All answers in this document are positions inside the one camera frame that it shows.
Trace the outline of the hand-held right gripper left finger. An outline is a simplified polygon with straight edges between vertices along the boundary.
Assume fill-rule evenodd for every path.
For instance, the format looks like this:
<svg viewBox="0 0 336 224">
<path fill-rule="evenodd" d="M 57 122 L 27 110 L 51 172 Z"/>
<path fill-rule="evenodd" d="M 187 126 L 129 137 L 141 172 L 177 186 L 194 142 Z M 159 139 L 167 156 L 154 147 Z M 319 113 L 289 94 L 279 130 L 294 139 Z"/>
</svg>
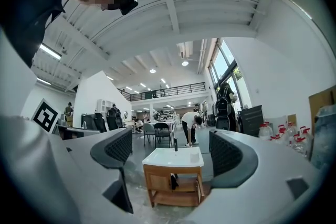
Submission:
<svg viewBox="0 0 336 224">
<path fill-rule="evenodd" d="M 103 196 L 130 214 L 133 214 L 133 207 L 125 183 L 124 165 L 132 152 L 130 128 L 98 142 L 90 150 L 90 155 L 95 162 L 115 174 L 113 181 L 103 191 Z"/>
</svg>

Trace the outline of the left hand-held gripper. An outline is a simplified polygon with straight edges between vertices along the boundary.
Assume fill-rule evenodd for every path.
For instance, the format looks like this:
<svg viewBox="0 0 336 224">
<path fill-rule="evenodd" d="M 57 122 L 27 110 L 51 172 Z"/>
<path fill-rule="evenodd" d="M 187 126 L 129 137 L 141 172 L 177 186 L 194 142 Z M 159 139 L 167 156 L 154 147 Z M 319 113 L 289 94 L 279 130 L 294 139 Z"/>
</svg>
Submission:
<svg viewBox="0 0 336 224">
<path fill-rule="evenodd" d="M 37 123 L 47 133 L 53 132 L 58 119 L 59 119 L 59 110 L 54 108 L 44 98 L 42 98 L 33 116 L 31 117 L 31 120 Z"/>
</svg>

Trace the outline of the ornamented wooden cabinet door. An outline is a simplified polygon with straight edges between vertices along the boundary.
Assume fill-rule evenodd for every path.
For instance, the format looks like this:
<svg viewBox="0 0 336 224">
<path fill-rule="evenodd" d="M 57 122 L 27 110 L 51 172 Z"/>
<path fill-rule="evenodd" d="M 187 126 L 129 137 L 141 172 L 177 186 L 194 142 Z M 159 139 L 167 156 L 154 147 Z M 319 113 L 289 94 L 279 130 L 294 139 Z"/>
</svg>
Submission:
<svg viewBox="0 0 336 224">
<path fill-rule="evenodd" d="M 171 175 L 148 173 L 146 176 L 147 188 L 153 191 L 171 191 Z"/>
</svg>

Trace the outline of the wooden sink vanity cabinet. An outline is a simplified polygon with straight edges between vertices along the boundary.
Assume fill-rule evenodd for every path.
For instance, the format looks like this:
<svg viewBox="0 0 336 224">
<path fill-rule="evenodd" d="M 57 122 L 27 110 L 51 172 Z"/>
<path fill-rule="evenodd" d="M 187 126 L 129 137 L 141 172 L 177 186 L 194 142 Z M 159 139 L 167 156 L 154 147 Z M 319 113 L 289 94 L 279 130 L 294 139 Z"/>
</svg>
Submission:
<svg viewBox="0 0 336 224">
<path fill-rule="evenodd" d="M 148 191 L 150 205 L 165 205 L 165 206 L 178 206 L 178 207 L 197 207 L 199 204 L 197 194 L 197 174 L 202 176 L 201 167 L 160 167 L 143 165 L 144 177 L 147 188 L 146 176 L 148 173 L 154 174 L 176 174 L 179 186 L 176 190 L 171 191 Z"/>
</svg>

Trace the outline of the white ceramic sink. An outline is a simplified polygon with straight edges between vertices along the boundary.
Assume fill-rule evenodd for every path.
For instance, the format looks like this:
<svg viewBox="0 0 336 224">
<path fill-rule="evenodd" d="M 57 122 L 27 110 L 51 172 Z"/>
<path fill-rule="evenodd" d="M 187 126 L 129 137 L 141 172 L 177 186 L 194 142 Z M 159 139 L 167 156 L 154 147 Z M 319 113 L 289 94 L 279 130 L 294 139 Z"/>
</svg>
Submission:
<svg viewBox="0 0 336 224">
<path fill-rule="evenodd" d="M 190 163 L 190 153 L 199 152 L 200 160 L 198 164 Z M 175 152 L 173 148 L 156 148 L 143 161 L 143 165 L 160 166 L 160 167 L 203 167 L 204 161 L 199 147 L 178 148 Z"/>
</svg>

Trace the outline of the black office chair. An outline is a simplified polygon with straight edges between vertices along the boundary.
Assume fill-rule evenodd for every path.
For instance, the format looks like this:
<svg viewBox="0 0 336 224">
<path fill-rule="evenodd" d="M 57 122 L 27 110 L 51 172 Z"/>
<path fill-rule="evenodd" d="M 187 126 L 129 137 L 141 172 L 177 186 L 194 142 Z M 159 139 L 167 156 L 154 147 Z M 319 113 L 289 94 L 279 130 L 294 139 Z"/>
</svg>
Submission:
<svg viewBox="0 0 336 224">
<path fill-rule="evenodd" d="M 106 125 L 105 125 L 105 120 L 104 120 L 101 113 L 95 113 L 94 122 L 95 122 L 97 130 L 100 133 L 103 133 L 103 132 L 107 131 Z"/>
<path fill-rule="evenodd" d="M 122 118 L 120 116 L 108 116 L 107 124 L 108 124 L 109 131 L 123 127 Z"/>
</svg>

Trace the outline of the white desk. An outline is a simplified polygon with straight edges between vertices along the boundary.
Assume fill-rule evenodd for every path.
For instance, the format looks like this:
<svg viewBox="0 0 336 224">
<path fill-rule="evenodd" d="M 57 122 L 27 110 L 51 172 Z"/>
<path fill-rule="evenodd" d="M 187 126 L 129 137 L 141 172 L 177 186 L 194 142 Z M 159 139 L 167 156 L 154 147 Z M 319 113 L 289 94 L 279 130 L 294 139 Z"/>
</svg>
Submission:
<svg viewBox="0 0 336 224">
<path fill-rule="evenodd" d="M 55 126 L 53 130 L 53 134 L 60 136 L 62 140 L 81 138 L 99 133 L 100 132 L 97 130 L 78 129 L 58 124 Z"/>
</svg>

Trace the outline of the white cupboard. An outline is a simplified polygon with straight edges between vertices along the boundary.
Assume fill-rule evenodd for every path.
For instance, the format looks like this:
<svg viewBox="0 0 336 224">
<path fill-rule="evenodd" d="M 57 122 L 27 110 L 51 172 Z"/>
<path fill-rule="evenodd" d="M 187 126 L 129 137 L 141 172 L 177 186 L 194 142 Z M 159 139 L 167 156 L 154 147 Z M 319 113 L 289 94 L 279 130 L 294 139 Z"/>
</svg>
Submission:
<svg viewBox="0 0 336 224">
<path fill-rule="evenodd" d="M 114 102 L 104 99 L 97 100 L 96 112 L 97 113 L 107 113 L 114 105 Z"/>
</svg>

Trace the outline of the dark grey bin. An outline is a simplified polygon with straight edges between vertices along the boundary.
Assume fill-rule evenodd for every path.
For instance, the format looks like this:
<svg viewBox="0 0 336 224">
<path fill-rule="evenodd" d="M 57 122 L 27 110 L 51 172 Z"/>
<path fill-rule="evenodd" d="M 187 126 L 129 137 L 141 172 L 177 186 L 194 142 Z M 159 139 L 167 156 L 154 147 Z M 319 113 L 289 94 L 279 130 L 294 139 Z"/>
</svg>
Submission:
<svg viewBox="0 0 336 224">
<path fill-rule="evenodd" d="M 240 110 L 237 121 L 240 133 L 258 137 L 260 127 L 264 123 L 262 105 Z"/>
</svg>

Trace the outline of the dark folding chair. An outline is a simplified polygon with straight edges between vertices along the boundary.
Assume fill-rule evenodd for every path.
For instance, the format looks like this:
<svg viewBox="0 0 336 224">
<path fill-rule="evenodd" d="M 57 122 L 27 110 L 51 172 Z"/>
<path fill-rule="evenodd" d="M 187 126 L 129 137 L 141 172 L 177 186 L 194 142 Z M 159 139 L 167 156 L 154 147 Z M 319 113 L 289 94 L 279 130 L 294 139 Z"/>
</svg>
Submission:
<svg viewBox="0 0 336 224">
<path fill-rule="evenodd" d="M 166 137 L 168 138 L 168 147 L 172 146 L 171 132 L 167 123 L 159 122 L 154 124 L 155 138 L 154 145 L 156 147 L 157 143 L 161 143 Z"/>
</svg>

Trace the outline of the black mezzanine railing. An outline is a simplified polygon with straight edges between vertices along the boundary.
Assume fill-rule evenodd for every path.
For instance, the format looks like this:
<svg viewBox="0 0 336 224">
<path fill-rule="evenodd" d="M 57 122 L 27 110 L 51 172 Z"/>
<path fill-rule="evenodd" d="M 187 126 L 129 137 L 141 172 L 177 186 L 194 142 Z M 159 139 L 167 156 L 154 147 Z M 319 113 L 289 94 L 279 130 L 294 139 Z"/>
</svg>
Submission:
<svg viewBox="0 0 336 224">
<path fill-rule="evenodd" d="M 125 91 L 125 89 L 118 89 L 118 91 L 125 97 L 127 101 L 142 101 L 163 97 L 172 97 L 181 94 L 190 94 L 190 93 L 198 93 L 206 90 L 205 82 L 186 84 L 178 87 L 166 87 L 165 89 L 160 88 L 157 90 L 150 90 L 146 92 L 134 92 L 130 93 Z"/>
</svg>

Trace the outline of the large window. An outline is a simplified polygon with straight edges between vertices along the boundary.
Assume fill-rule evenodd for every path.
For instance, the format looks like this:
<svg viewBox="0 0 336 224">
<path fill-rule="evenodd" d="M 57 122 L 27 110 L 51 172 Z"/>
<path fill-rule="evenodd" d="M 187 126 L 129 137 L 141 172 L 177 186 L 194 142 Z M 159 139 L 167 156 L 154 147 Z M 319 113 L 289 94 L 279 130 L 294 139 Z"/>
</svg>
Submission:
<svg viewBox="0 0 336 224">
<path fill-rule="evenodd" d="M 216 93 L 219 93 L 220 85 L 223 82 L 229 84 L 237 98 L 233 103 L 236 114 L 244 108 L 251 107 L 245 79 L 224 38 L 214 40 L 214 49 L 209 61 L 208 72 Z"/>
</svg>

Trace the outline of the plastic-wrapped bundle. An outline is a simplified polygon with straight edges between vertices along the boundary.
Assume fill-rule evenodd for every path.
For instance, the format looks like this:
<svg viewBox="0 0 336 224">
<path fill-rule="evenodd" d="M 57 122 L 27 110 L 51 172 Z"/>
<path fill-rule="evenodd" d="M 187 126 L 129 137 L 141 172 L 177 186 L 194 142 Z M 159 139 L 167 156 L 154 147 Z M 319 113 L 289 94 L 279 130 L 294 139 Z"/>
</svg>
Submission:
<svg viewBox="0 0 336 224">
<path fill-rule="evenodd" d="M 321 169 L 336 159 L 336 104 L 320 108 L 314 119 L 311 163 Z"/>
</svg>

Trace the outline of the brown cardboard board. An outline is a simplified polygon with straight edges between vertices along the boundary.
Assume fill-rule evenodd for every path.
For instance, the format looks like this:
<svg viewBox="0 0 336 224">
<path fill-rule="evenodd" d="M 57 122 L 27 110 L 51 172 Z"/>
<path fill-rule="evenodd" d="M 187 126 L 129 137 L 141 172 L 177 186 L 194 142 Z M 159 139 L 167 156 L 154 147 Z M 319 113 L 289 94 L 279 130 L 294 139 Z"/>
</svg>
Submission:
<svg viewBox="0 0 336 224">
<path fill-rule="evenodd" d="M 308 100 L 311 114 L 311 133 L 314 136 L 316 116 L 319 110 L 324 106 L 336 104 L 336 85 L 311 95 Z"/>
</svg>

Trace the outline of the ceiling air conditioner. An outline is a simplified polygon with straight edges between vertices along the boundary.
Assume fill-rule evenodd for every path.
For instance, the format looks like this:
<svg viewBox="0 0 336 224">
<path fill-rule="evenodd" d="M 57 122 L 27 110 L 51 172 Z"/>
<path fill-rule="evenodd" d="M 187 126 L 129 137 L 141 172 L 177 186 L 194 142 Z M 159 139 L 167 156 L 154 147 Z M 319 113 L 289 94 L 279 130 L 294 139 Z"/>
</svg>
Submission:
<svg viewBox="0 0 336 224">
<path fill-rule="evenodd" d="M 176 44 L 182 59 L 188 59 L 193 54 L 193 42 L 181 42 Z"/>
</svg>

